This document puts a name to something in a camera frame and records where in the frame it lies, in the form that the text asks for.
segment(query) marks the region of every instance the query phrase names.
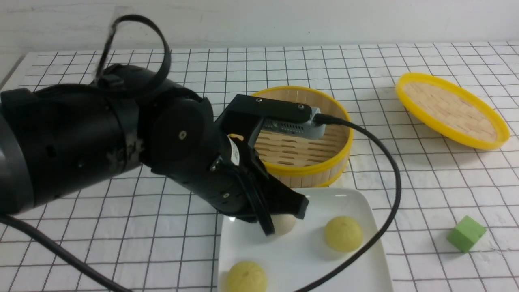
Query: white wall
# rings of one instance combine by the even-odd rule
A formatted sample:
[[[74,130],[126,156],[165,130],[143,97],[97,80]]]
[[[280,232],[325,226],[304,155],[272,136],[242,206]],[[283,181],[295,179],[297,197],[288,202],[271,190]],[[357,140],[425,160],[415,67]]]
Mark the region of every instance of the white wall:
[[[174,47],[519,39],[518,0],[0,1],[0,52],[98,49],[127,12],[152,18]],[[136,24],[123,31],[117,48],[160,46]]]

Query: green foam block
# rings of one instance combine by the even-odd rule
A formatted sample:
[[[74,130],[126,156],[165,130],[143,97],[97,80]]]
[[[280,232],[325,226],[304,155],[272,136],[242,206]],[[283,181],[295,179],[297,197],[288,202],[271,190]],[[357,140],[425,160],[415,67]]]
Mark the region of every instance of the green foam block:
[[[449,233],[447,241],[466,254],[485,232],[486,228],[469,216],[465,216]]]

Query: white plate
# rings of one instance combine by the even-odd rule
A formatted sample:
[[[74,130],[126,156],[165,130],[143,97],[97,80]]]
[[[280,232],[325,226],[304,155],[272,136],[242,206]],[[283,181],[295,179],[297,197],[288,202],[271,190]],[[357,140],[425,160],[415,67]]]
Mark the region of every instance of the white plate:
[[[377,231],[366,198],[356,190],[295,189],[310,200],[305,219],[284,236],[266,237],[259,224],[224,217],[218,260],[218,291],[225,292],[230,268],[242,260],[260,264],[268,278],[268,292],[292,292],[317,280],[343,263],[349,254],[331,250],[324,242],[324,226],[336,216],[354,217],[364,231],[364,243]],[[393,292],[382,243],[313,291]]]

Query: grid tablecloth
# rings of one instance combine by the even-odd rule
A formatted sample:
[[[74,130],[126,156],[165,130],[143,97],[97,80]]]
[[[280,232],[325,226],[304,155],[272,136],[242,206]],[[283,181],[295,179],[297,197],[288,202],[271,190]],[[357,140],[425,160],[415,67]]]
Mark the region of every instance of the grid tablecloth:
[[[101,51],[30,54],[20,87],[89,83]],[[519,291],[519,42],[174,49],[169,78],[209,97],[218,116],[236,94],[300,85],[321,90],[393,153],[403,193],[383,243],[395,291]],[[157,70],[161,50],[116,50],[110,63]],[[477,151],[404,110],[394,84],[433,74],[481,97],[504,117],[510,140]],[[379,224],[394,181],[382,153],[360,134],[333,187],[360,190]],[[469,215],[488,232],[467,254],[446,241]],[[216,291],[222,218],[204,201],[141,167],[19,218],[122,285],[149,291]],[[103,291],[39,244],[0,225],[0,291]]]

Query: yellow bun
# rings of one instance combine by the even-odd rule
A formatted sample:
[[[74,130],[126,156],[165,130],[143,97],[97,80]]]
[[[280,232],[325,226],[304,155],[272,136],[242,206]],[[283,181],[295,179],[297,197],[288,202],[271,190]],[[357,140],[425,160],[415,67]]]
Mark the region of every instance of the yellow bun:
[[[285,235],[289,233],[295,226],[295,217],[290,214],[272,215],[272,223],[274,223],[274,231],[277,235]]]
[[[259,264],[241,261],[230,269],[226,284],[227,292],[265,292],[267,275]]]
[[[341,253],[349,253],[361,246],[362,229],[351,217],[335,217],[326,224],[324,239],[332,249]]]

